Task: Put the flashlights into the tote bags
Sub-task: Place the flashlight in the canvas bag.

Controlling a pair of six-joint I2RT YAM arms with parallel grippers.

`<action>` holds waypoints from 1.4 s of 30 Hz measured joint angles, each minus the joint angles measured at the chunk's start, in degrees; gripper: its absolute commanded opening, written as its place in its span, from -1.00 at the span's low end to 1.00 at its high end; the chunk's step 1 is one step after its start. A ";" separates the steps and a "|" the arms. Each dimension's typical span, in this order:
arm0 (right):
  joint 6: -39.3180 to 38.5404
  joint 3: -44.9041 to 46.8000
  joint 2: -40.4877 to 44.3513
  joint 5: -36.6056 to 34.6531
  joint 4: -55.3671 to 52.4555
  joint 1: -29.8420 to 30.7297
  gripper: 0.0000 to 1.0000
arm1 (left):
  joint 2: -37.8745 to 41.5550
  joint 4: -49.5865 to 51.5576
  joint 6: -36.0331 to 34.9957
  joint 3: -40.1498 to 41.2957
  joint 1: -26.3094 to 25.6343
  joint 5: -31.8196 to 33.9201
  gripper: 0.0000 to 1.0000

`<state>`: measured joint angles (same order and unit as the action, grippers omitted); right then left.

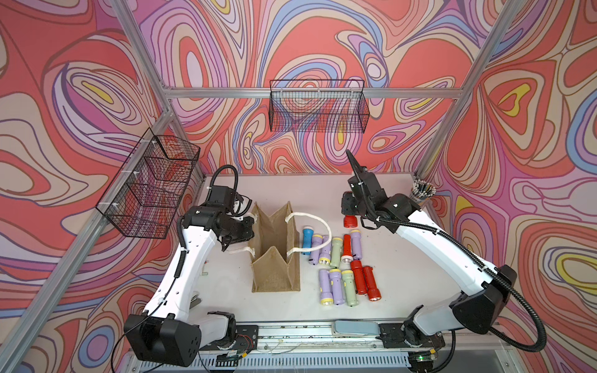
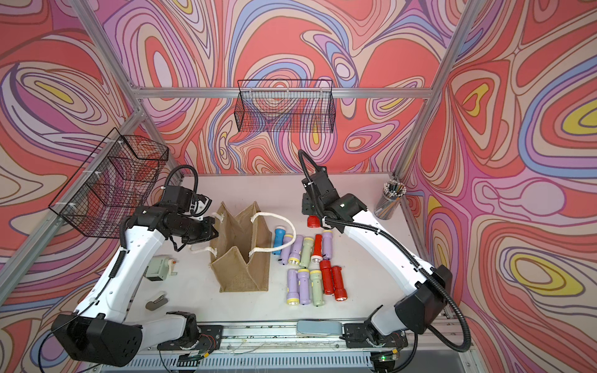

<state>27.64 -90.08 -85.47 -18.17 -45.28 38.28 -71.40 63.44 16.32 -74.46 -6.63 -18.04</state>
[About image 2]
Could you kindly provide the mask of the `brown burlap tote bag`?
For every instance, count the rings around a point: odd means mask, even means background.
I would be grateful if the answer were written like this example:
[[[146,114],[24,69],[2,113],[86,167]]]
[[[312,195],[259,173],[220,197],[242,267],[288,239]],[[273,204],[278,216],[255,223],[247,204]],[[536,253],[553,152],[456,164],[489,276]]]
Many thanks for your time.
[[[295,226],[286,217],[261,211],[254,202],[239,214],[233,214],[221,203],[212,215],[219,236],[198,252],[211,256],[209,267],[222,293],[266,292],[269,290],[273,233],[266,219],[284,222],[296,234]]]

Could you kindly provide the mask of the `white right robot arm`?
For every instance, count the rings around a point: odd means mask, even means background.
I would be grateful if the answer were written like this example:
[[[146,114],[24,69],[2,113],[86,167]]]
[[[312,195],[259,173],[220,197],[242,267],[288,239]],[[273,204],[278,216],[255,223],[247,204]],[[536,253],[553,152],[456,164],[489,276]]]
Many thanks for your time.
[[[335,189],[321,194],[314,182],[304,188],[308,214],[357,242],[396,282],[400,298],[391,306],[379,306],[364,322],[369,341],[378,344],[398,331],[432,332],[432,323],[448,305],[450,271],[433,267],[404,247],[353,194],[340,197]]]

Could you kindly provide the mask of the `blue flashlight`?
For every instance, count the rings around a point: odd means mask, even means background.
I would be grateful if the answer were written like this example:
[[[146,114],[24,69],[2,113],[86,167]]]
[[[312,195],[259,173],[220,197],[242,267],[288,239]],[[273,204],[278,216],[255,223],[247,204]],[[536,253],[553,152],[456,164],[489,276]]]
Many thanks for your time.
[[[286,234],[286,229],[284,226],[277,226],[275,228],[275,237],[274,237],[274,242],[273,242],[273,247],[277,248],[283,245],[284,243],[284,237]]]

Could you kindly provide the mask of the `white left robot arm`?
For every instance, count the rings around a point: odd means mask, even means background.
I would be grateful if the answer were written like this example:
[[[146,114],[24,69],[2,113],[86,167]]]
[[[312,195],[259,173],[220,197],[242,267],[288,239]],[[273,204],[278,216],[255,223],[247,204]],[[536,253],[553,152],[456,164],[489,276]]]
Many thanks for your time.
[[[176,208],[137,208],[120,227],[120,246],[90,293],[74,312],[59,315],[51,332],[75,361],[123,367],[145,348],[164,343],[194,348],[200,340],[190,312],[168,312],[158,320],[126,323],[129,303],[157,250],[172,237],[184,244],[218,237],[213,216],[193,218]]]

